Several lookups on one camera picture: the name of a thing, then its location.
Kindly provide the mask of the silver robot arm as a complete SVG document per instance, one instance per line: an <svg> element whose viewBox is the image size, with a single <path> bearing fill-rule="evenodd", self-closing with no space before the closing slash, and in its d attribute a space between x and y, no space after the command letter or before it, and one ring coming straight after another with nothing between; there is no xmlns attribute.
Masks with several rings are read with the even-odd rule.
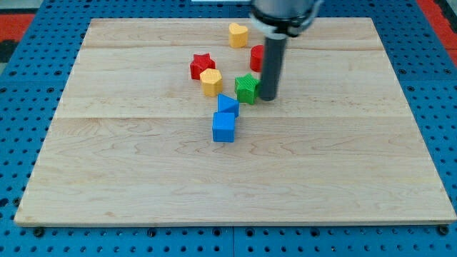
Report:
<svg viewBox="0 0 457 257"><path fill-rule="evenodd" d="M278 92L283 57L289 38L300 36L312 25L322 0L255 0L250 19L265 37L258 96L273 101Z"/></svg>

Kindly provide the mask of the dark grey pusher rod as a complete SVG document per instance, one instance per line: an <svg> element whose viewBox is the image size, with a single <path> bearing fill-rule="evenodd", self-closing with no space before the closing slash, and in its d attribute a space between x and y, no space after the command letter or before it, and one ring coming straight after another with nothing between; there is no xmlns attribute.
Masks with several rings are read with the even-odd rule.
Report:
<svg viewBox="0 0 457 257"><path fill-rule="evenodd" d="M265 38L261 85L258 93L263 101L273 101L276 98L286 44L287 38Z"/></svg>

